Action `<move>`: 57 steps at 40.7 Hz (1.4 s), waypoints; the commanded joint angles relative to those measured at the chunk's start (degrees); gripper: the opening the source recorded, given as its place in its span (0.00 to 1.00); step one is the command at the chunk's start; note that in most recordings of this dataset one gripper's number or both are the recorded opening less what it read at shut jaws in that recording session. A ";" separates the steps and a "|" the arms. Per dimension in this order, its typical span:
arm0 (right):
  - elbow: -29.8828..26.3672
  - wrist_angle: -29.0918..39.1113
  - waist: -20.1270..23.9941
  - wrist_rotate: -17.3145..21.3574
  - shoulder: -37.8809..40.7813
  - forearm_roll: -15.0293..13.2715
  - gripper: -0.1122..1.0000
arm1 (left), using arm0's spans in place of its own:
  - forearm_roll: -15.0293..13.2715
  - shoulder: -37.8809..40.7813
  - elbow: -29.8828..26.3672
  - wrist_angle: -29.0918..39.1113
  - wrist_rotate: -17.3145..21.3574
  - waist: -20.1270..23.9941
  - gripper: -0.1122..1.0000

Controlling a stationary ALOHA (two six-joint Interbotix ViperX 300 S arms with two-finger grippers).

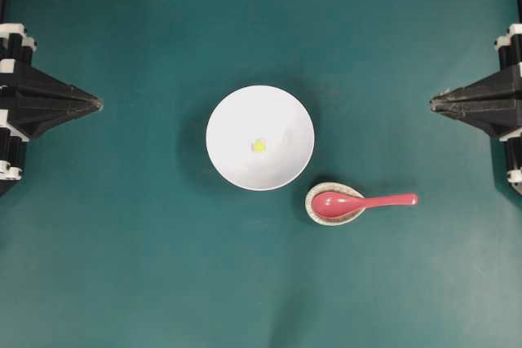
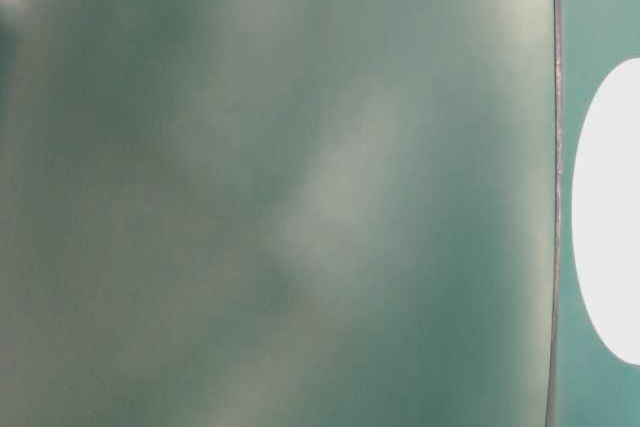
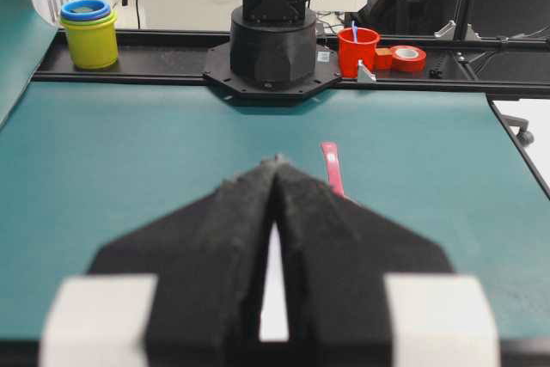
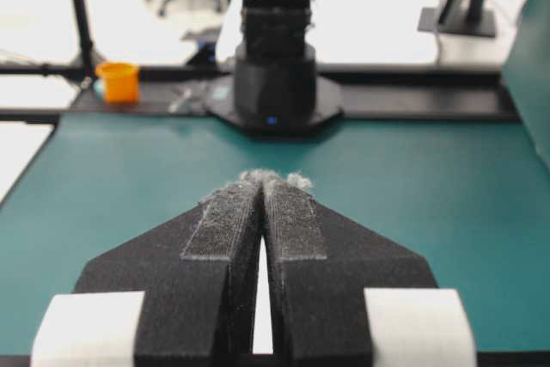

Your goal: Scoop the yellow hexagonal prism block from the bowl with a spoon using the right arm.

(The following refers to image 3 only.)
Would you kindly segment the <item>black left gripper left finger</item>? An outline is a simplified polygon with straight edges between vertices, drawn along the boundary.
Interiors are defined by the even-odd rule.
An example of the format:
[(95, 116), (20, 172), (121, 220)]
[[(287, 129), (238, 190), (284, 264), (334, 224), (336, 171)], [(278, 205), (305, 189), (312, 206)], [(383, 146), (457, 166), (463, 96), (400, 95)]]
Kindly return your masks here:
[(157, 276), (152, 366), (228, 366), (259, 342), (275, 162), (102, 246), (89, 273)]

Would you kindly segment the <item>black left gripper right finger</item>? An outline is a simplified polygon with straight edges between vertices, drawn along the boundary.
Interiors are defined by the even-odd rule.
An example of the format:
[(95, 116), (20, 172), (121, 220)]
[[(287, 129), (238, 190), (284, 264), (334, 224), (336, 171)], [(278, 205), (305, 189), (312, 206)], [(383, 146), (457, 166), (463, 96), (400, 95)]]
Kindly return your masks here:
[(383, 277), (452, 273), (435, 242), (281, 165), (273, 187), (290, 340), (311, 366), (389, 366)]

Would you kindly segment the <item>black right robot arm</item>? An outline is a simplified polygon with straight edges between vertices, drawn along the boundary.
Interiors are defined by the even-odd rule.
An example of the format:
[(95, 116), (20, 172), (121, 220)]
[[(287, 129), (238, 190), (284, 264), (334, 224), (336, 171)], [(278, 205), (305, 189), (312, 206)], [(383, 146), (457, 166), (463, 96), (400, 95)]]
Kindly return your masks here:
[[(315, 62), (309, 0), (242, 0), (231, 38), (210, 53), (248, 95), (304, 95)], [(290, 342), (317, 366), (440, 366), (437, 290), (453, 269), (435, 243), (276, 167), (268, 218), (281, 242)]]

